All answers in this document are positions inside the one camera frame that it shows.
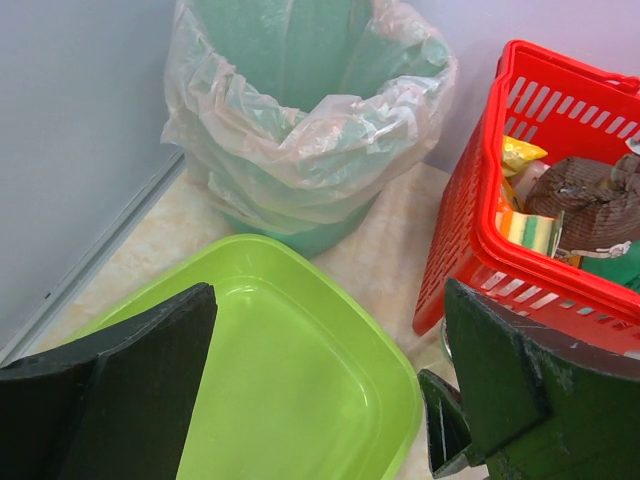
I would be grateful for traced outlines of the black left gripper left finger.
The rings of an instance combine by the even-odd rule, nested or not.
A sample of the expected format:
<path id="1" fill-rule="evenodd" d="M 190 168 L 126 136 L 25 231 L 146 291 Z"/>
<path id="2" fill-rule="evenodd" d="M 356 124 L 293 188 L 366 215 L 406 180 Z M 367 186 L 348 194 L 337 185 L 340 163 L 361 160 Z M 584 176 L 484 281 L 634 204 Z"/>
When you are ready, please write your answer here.
<path id="1" fill-rule="evenodd" d="M 198 283 L 2 367 L 2 478 L 175 478 L 216 313 Z"/>

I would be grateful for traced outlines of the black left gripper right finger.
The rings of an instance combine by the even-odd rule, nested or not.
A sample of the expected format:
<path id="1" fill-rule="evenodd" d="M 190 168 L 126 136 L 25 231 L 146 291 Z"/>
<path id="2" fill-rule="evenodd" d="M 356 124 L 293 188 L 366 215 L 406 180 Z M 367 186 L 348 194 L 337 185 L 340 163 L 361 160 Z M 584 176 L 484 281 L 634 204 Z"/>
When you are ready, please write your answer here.
<path id="1" fill-rule="evenodd" d="M 636 479 L 639 361 L 450 279 L 445 318 L 471 445 L 492 479 Z"/>

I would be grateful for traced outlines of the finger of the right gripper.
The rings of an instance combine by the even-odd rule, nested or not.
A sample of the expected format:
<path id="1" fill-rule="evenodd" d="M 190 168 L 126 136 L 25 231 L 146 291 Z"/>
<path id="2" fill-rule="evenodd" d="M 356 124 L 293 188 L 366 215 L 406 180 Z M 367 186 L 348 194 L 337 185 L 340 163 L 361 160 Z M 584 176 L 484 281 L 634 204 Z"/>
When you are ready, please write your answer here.
<path id="1" fill-rule="evenodd" d="M 434 478 L 456 474 L 470 466 L 471 436 L 461 394 L 430 370 L 420 370 L 417 378 L 425 406 L 431 474 Z"/>

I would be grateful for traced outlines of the tall clear jar foil lid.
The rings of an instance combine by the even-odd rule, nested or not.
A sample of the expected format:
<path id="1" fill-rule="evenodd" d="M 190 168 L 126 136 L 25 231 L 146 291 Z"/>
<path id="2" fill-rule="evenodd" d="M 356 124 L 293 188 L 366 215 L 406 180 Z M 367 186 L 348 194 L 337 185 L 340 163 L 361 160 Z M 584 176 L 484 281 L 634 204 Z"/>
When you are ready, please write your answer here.
<path id="1" fill-rule="evenodd" d="M 440 344 L 442 347 L 442 351 L 448 363 L 452 365 L 453 364 L 452 353 L 451 353 L 448 336 L 447 336 L 447 325 L 446 325 L 445 317 L 441 319 L 439 334 L 440 334 Z"/>

